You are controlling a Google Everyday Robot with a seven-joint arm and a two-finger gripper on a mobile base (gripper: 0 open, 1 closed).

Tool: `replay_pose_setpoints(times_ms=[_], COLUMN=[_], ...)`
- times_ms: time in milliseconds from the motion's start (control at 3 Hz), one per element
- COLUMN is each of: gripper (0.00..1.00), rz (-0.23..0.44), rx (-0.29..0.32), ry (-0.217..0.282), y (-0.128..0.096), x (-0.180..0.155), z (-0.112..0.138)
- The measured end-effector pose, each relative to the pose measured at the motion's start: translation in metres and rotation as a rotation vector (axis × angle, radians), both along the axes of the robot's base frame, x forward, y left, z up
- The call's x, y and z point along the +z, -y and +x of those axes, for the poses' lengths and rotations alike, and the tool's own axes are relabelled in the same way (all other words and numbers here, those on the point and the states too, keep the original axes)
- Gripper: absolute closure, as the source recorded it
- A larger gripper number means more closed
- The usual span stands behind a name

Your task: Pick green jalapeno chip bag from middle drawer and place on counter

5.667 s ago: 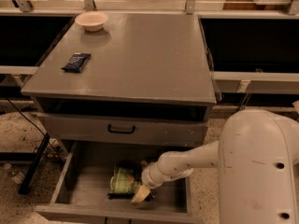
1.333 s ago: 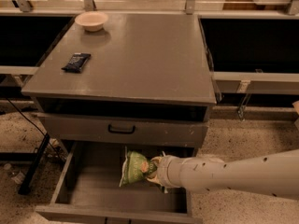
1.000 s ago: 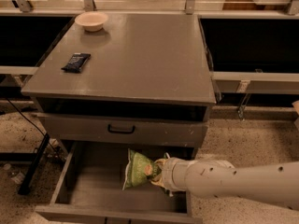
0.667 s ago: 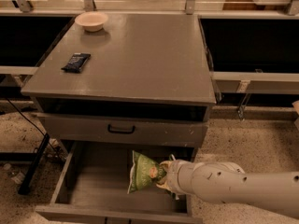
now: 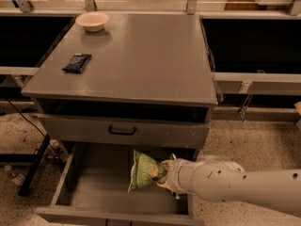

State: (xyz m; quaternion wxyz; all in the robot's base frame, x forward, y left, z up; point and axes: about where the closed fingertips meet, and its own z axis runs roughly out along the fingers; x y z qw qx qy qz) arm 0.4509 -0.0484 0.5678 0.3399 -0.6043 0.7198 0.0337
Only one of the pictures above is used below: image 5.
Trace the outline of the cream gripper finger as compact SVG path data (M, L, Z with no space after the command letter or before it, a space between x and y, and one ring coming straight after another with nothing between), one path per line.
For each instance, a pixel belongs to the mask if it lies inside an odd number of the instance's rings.
M164 167L165 170L169 170L171 163L171 160L164 160L161 162L161 165Z
M166 177L164 177L164 178L158 180L158 181L156 182L156 184L157 184L158 186L162 187L162 188L169 188L169 185L168 185L168 182L167 182L167 178L166 178Z

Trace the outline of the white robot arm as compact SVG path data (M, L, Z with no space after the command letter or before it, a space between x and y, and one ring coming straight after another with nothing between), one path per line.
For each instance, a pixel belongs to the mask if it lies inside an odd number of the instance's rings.
M247 202L301 216L301 170L245 171L230 161L167 160L166 186L208 202Z

